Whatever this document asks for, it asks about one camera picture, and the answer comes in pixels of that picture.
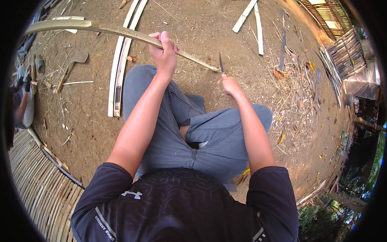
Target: dirt ground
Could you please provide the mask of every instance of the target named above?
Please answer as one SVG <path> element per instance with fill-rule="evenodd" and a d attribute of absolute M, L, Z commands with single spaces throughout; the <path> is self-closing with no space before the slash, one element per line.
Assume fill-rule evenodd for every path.
<path fill-rule="evenodd" d="M 86 20 L 101 20 L 120 26 L 131 5 L 128 2 L 119 9 L 120 0 L 72 2 L 71 9 L 64 16 L 84 16 Z M 155 1 L 149 0 L 137 31 L 146 34 L 168 31 L 182 50 L 213 66 L 219 65 L 218 53 L 221 51 L 225 71 L 236 77 L 249 100 L 267 105 L 274 119 L 282 115 L 278 122 L 273 123 L 269 137 L 277 164 L 289 170 L 296 200 L 311 191 L 319 181 L 332 180 L 341 166 L 342 159 L 335 154 L 343 128 L 348 129 L 348 111 L 346 107 L 339 109 L 335 105 L 332 86 L 315 53 L 320 44 L 330 45 L 332 42 L 311 17 L 292 0 L 259 1 L 265 51 L 262 57 L 257 55 L 258 45 L 252 32 L 257 32 L 253 12 L 238 34 L 231 30 L 249 0 L 186 0 L 180 3 L 157 0 L 157 3 L 178 22 Z M 58 4 L 48 19 L 59 16 L 63 7 L 64 4 Z M 279 80 L 273 76 L 272 70 L 279 65 L 282 41 L 275 28 L 282 35 L 284 8 L 289 13 L 287 47 L 298 55 L 299 66 L 286 65 L 289 76 Z M 37 76 L 39 84 L 33 126 L 41 140 L 85 187 L 96 167 L 108 158 L 124 124 L 123 117 L 107 117 L 110 72 L 117 39 L 110 34 L 97 38 L 94 32 L 87 31 L 78 31 L 77 34 L 41 32 L 27 57 L 28 60 L 32 53 L 39 54 L 46 62 L 45 73 Z M 63 69 L 77 51 L 87 51 L 89 58 L 85 64 L 75 65 L 65 82 L 94 83 L 65 85 L 58 97 L 45 88 L 43 81 L 58 84 Z M 148 46 L 142 42 L 133 41 L 129 55 L 137 56 L 138 60 L 135 64 L 128 62 L 126 72 L 138 64 L 152 64 Z M 322 111 L 317 111 L 311 102 L 313 91 L 303 64 L 308 59 L 322 71 L 318 85 Z M 287 55 L 285 63 L 291 62 Z M 316 70 L 308 72 L 310 79 L 314 80 L 315 76 Z M 207 112 L 236 106 L 233 100 L 223 95 L 219 73 L 182 57 L 178 57 L 174 80 L 183 92 L 203 96 Z M 71 139 L 64 145 L 70 132 L 73 133 Z M 285 139 L 277 144 L 281 132 L 285 132 Z M 248 179 L 238 185 L 234 198 L 245 202 L 247 190 Z"/>

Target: knee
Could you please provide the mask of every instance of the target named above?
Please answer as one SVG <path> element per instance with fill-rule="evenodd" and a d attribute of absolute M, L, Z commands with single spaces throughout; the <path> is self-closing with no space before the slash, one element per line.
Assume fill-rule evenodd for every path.
<path fill-rule="evenodd" d="M 273 120 L 273 113 L 265 105 L 253 104 L 253 108 L 261 120 L 262 125 L 265 127 L 266 132 L 269 132 Z"/>
<path fill-rule="evenodd" d="M 148 87 L 156 75 L 156 67 L 153 65 L 137 65 L 131 68 L 125 77 L 124 87 L 136 86 Z"/>

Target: shovel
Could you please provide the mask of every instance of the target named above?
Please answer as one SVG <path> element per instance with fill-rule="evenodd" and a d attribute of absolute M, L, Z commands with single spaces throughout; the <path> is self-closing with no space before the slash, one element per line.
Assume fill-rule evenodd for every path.
<path fill-rule="evenodd" d="M 66 69 L 62 79 L 59 82 L 58 88 L 53 91 L 54 93 L 60 92 L 60 89 L 62 88 L 63 82 L 65 81 L 65 78 L 68 74 L 69 67 L 70 67 L 71 63 L 74 62 L 74 65 L 75 65 L 75 62 L 84 63 L 87 60 L 88 56 L 89 56 L 89 54 L 86 51 L 80 51 L 80 52 L 77 52 L 74 54 L 74 56 L 70 60 L 70 63 L 67 66 L 67 69 Z"/>

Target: wooden structure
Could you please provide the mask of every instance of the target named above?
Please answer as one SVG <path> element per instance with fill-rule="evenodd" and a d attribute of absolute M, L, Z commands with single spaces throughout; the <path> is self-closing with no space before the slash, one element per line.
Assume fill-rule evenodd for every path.
<path fill-rule="evenodd" d="M 12 176 L 27 213 L 47 241 L 75 241 L 70 218 L 83 189 L 42 152 L 27 130 L 9 151 Z"/>
<path fill-rule="evenodd" d="M 327 48 L 327 52 L 335 63 L 341 80 L 359 73 L 366 67 L 363 49 L 353 28 Z"/>
<path fill-rule="evenodd" d="M 352 28 L 351 20 L 339 0 L 300 0 L 328 37 L 336 41 Z"/>

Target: black t-shirt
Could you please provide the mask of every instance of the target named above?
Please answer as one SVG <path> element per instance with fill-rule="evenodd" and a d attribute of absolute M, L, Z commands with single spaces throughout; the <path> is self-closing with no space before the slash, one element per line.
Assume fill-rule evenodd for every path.
<path fill-rule="evenodd" d="M 97 168 L 71 218 L 78 242 L 297 241 L 297 209 L 286 168 L 255 172 L 246 205 L 196 170 L 160 169 L 132 181 L 113 163 Z"/>

